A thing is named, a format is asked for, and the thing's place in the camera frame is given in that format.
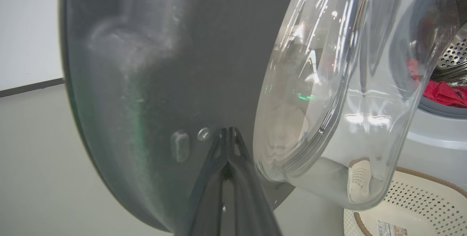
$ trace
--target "basket label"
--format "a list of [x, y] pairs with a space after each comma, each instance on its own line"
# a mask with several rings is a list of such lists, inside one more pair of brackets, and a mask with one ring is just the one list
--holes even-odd
[[382, 220], [377, 220], [378, 236], [407, 236], [407, 230]]

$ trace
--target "perforated drum holes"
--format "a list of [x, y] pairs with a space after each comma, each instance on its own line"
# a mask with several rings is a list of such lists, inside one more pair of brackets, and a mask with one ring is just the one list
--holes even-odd
[[456, 36], [451, 41], [449, 47], [446, 48], [445, 53], [439, 58], [437, 62], [438, 68], [454, 67], [465, 63], [467, 59], [463, 56], [467, 54], [466, 43], [464, 43], [466, 41], [466, 38]]

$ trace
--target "perforated basket pattern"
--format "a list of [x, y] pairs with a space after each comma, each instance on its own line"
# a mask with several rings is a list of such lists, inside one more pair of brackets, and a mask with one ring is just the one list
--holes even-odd
[[456, 206], [442, 196], [409, 184], [391, 181], [384, 201], [406, 208], [433, 224], [442, 236], [466, 236], [467, 222]]
[[[454, 188], [456, 186], [443, 180], [425, 175], [425, 178], [428, 177], [427, 181], [417, 176], [424, 175], [422, 173], [412, 171], [409, 174], [406, 171], [408, 170], [398, 168], [383, 201], [413, 212], [425, 224], [431, 225], [436, 235], [467, 236], [465, 191], [458, 187]], [[344, 210], [344, 234], [365, 236], [365, 233], [369, 232], [364, 228], [366, 231], [364, 233], [358, 226], [354, 213], [355, 211], [352, 210]], [[369, 221], [360, 220], [360, 216], [358, 219], [359, 222], [363, 222], [363, 227], [373, 225], [365, 224]]]
[[344, 235], [365, 236], [360, 227], [358, 227], [353, 210], [344, 209]]

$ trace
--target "white washing machine body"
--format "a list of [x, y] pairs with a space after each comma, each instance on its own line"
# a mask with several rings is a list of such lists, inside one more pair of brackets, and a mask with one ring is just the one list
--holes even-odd
[[467, 119], [418, 109], [397, 163], [467, 190]]

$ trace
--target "washing machine door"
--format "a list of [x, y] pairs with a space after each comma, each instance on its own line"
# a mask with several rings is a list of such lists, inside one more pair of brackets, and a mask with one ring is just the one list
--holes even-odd
[[[217, 216], [239, 210], [223, 198], [227, 191], [248, 196], [237, 198], [252, 210], [241, 229], [267, 228], [269, 206], [291, 184], [369, 208], [387, 189], [421, 90], [455, 34], [455, 7], [454, 0], [62, 0], [70, 102], [109, 190], [157, 229], [189, 234], [187, 217], [211, 201], [222, 203], [210, 209]], [[224, 159], [249, 183], [230, 182], [241, 178], [222, 164], [205, 171], [217, 163], [210, 161], [217, 144], [232, 148]], [[232, 160], [237, 151], [251, 165], [254, 155], [262, 179]], [[227, 184], [209, 197], [204, 177], [213, 173]], [[256, 197], [263, 190], [265, 198]], [[238, 223], [200, 228], [229, 226]]]
[[292, 0], [258, 103], [260, 174], [348, 209], [378, 204], [457, 27], [455, 0]]

